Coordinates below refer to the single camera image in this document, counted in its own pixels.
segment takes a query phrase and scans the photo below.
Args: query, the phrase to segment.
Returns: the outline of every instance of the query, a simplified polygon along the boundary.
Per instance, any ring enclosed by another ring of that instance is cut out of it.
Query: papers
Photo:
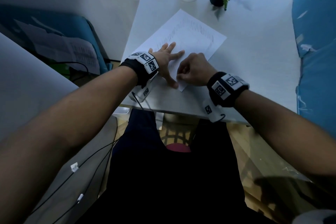
[[[100,74],[99,63],[92,44],[76,37],[65,37],[48,33],[43,28],[15,20],[34,44],[38,54],[57,62],[79,62],[86,65],[90,73]],[[86,71],[81,64],[67,64],[76,70]]]
[[[156,52],[163,44],[176,42],[176,47],[172,53],[185,50],[185,54],[180,59],[172,60],[168,65],[170,76],[176,80],[177,69],[181,61],[189,56],[190,53],[202,52],[205,58],[209,60],[225,39],[226,36],[195,19],[185,11],[179,10],[134,52],[147,52],[149,48],[153,48],[153,51]],[[183,91],[186,86],[185,82],[179,81],[178,89],[180,91]]]

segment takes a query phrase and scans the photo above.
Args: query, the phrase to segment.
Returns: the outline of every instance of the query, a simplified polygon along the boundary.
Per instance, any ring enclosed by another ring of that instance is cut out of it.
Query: desk
[[[183,9],[227,36],[209,60],[217,70],[240,76],[252,91],[296,112],[300,58],[291,8],[292,0],[231,0],[225,12],[213,10],[209,0],[140,0],[123,60]],[[157,85],[141,104],[144,109],[205,117],[206,87],[188,86],[180,92],[167,87],[163,78],[155,80]],[[122,105],[139,108],[129,97]],[[225,111],[225,121],[247,124],[233,108]]]

